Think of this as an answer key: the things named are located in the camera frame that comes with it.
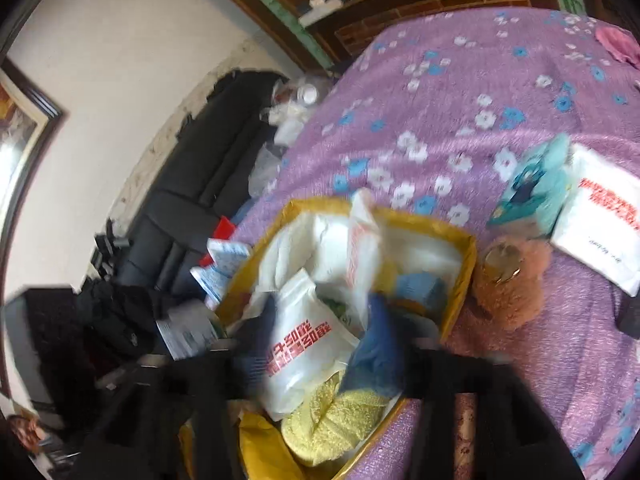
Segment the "wall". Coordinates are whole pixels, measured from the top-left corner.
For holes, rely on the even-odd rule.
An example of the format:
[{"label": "wall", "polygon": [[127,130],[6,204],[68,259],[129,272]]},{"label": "wall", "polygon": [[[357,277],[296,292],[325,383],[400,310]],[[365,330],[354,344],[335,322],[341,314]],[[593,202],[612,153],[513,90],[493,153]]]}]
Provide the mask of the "wall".
[{"label": "wall", "polygon": [[[258,27],[229,0],[43,0],[9,58],[66,111],[17,220],[5,297],[79,286],[111,205],[183,98]],[[272,42],[264,68],[299,73]]]}]

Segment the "dark couch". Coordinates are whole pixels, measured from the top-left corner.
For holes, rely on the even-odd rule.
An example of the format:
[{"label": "dark couch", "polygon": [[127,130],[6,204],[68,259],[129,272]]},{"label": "dark couch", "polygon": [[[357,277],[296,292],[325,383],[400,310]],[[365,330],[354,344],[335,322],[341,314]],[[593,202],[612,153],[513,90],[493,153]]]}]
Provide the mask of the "dark couch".
[{"label": "dark couch", "polygon": [[222,78],[198,116],[180,131],[127,237],[132,246],[115,266],[115,281],[172,296],[203,298],[190,274],[221,216],[249,199],[247,180],[275,128],[260,120],[270,105],[273,72],[236,70]]}]

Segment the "teddy bear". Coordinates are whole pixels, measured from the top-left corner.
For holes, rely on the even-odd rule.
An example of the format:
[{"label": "teddy bear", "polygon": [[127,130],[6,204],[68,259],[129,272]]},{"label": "teddy bear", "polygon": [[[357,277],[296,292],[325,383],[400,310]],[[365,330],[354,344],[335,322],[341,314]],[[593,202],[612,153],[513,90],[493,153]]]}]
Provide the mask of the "teddy bear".
[{"label": "teddy bear", "polygon": [[513,331],[535,319],[545,304],[542,274],[551,261],[544,240],[496,238],[474,269],[471,290],[482,316]]}]

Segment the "purple bedspread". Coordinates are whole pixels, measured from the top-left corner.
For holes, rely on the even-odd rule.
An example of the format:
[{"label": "purple bedspread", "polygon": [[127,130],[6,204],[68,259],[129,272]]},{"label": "purple bedspread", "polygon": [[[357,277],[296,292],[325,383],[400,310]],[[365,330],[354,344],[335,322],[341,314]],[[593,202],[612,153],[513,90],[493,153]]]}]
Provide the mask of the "purple bedspread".
[{"label": "purple bedspread", "polygon": [[[516,157],[558,132],[640,175],[640,72],[596,42],[600,26],[508,8],[387,29],[308,123],[236,238],[258,240],[292,198],[366,186],[380,205],[473,232],[481,249]],[[602,479],[638,430],[640,346],[615,329],[619,290],[557,251],[545,297],[543,313],[514,333],[464,308],[448,346],[512,356],[586,478]],[[405,410],[350,478],[400,478],[417,413]]]}]

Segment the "picture frame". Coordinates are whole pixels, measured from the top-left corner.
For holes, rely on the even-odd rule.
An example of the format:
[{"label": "picture frame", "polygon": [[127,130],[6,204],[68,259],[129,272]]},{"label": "picture frame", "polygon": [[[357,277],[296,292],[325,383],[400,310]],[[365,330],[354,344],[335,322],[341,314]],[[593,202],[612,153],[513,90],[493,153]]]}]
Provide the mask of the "picture frame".
[{"label": "picture frame", "polygon": [[[0,64],[0,297],[15,221],[62,110],[7,58]],[[0,394],[8,396],[0,330]]]}]

